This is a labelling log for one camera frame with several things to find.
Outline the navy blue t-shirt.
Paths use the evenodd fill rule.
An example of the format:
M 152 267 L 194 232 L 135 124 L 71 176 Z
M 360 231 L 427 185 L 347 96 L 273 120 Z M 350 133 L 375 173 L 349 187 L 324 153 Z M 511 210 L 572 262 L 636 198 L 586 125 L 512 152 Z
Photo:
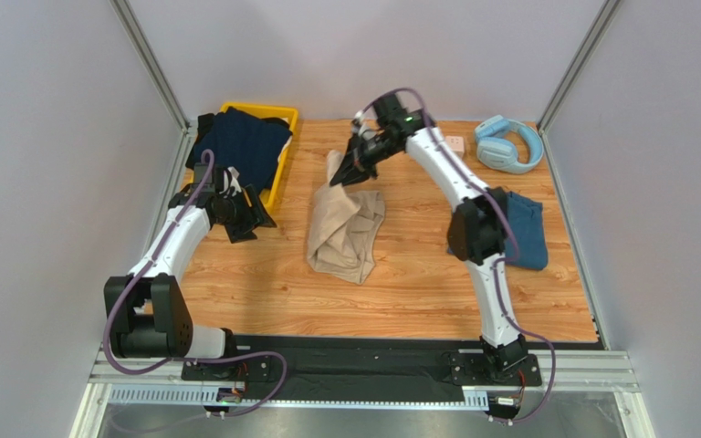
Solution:
M 279 157 L 292 137 L 288 124 L 278 118 L 260 119 L 235 107 L 198 118 L 197 138 L 185 167 L 192 169 L 205 150 L 214 153 L 222 168 L 233 167 L 241 185 L 258 191 L 270 189 Z

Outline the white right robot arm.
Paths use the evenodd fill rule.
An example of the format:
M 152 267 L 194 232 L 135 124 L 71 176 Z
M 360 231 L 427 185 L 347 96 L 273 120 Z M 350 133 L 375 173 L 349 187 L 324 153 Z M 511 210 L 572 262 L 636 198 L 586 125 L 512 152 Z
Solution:
M 367 123 L 365 110 L 354 116 L 345 156 L 331 184 L 375 179 L 378 163 L 400 152 L 426 171 L 451 206 L 448 247 L 464 262 L 475 290 L 482 322 L 480 368 L 496 382 L 518 376 L 528 348 L 507 288 L 507 193 L 489 187 L 466 166 L 424 109 L 409 111 L 394 94 L 368 107 L 376 123 Z

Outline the yellow plastic bin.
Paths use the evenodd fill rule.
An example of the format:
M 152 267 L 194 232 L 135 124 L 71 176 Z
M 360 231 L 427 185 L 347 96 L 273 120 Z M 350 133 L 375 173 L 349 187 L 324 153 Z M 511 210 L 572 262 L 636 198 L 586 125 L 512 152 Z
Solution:
M 212 150 L 215 163 L 237 170 L 240 184 L 253 185 L 271 213 L 297 120 L 294 108 L 227 102 L 218 112 L 198 117 L 185 167 L 192 169 L 202 151 Z

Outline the aluminium corner post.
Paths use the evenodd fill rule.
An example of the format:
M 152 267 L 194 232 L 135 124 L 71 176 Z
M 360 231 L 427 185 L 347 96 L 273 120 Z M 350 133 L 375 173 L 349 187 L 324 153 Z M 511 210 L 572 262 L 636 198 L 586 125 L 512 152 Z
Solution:
M 574 82 L 578 79 L 587 62 L 590 60 L 596 47 L 600 44 L 607 28 L 617 14 L 618 8 L 623 4 L 621 0 L 605 0 L 599 12 L 594 17 L 591 25 L 583 37 L 578 49 L 573 55 L 569 65 L 559 84 L 555 88 L 542 115 L 537 121 L 539 133 L 544 135 L 553 121 L 556 119 L 561 106 L 567 98 Z
M 160 95 L 163 104 L 173 119 L 173 122 L 181 133 L 186 133 L 191 126 L 191 122 L 186 117 L 158 61 L 131 2 L 127 0 L 110 0 L 110 4 L 132 42 L 135 51 L 144 65 L 152 84 Z

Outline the right aluminium corner post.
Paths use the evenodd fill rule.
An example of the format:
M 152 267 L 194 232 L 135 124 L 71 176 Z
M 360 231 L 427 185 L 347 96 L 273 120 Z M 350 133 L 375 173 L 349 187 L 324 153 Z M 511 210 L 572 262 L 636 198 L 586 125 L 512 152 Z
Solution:
M 605 0 L 599 12 L 594 17 L 591 25 L 583 37 L 578 49 L 573 55 L 569 65 L 559 84 L 555 88 L 542 115 L 537 121 L 539 133 L 544 135 L 553 121 L 556 119 L 561 106 L 567 98 L 574 82 L 578 79 L 587 62 L 590 60 L 596 47 L 600 44 L 607 28 L 617 14 L 618 8 L 623 4 L 621 0 Z

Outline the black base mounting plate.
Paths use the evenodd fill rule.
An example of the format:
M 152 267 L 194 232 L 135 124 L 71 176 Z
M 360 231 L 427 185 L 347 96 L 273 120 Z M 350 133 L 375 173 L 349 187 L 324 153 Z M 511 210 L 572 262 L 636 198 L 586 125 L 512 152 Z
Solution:
M 259 399 L 286 380 L 277 401 L 460 402 L 465 386 L 494 391 L 539 389 L 546 383 L 534 355 L 518 376 L 501 382 L 481 370 L 481 341 L 366 339 L 236 335 L 236 356 L 257 353 L 241 364 L 183 366 L 183 381 L 239 383 Z

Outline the left aluminium corner post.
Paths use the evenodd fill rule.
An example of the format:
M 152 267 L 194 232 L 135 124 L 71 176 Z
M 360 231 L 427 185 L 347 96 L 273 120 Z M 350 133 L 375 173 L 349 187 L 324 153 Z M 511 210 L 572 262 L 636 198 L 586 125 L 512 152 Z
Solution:
M 127 0 L 110 0 L 110 4 L 132 42 L 135 51 L 144 65 L 152 84 L 160 95 L 163 104 L 173 119 L 173 122 L 181 133 L 186 133 L 191 126 L 191 122 L 186 117 L 158 61 L 131 2 Z

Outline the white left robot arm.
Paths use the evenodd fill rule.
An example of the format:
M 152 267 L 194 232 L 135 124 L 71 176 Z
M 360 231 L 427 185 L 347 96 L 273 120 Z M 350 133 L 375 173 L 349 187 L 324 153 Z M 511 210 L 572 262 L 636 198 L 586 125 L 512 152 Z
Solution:
M 219 193 L 213 185 L 185 186 L 169 202 L 165 223 L 146 256 L 104 288 L 110 322 L 108 352 L 121 359 L 225 356 L 228 329 L 193 322 L 180 288 L 197 246 L 216 225 L 231 243 L 256 239 L 255 229 L 274 227 L 254 185 Z

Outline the teal folded t-shirt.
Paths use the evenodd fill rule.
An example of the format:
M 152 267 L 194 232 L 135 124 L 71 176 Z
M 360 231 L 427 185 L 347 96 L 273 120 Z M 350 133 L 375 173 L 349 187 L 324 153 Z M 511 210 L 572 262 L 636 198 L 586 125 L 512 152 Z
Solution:
M 447 244 L 450 254 L 477 266 L 541 271 L 549 262 L 542 204 L 499 187 L 461 201 L 452 213 Z

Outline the beige t-shirt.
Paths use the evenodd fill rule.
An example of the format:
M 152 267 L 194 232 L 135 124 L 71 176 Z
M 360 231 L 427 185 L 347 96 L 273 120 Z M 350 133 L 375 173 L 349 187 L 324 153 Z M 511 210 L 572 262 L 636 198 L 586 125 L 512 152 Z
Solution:
M 326 179 L 313 196 L 307 262 L 316 272 L 361 285 L 375 267 L 374 241 L 386 215 L 382 193 L 330 185 L 343 154 L 330 151 Z

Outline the light blue headphones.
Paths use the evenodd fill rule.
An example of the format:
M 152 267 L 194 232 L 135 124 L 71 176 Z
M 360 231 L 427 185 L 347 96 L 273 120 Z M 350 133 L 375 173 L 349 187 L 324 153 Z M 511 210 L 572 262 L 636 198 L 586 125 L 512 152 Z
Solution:
M 507 139 L 514 133 L 528 148 L 528 160 L 519 159 L 518 148 Z M 518 120 L 496 115 L 474 129 L 476 157 L 486 167 L 511 174 L 524 174 L 535 169 L 544 158 L 544 144 L 537 132 Z

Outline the small pink cube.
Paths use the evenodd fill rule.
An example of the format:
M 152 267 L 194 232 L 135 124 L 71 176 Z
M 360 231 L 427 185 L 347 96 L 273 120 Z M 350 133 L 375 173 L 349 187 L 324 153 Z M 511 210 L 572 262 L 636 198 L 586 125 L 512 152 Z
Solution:
M 465 141 L 460 136 L 445 136 L 445 142 L 450 151 L 458 157 L 464 157 L 466 152 Z

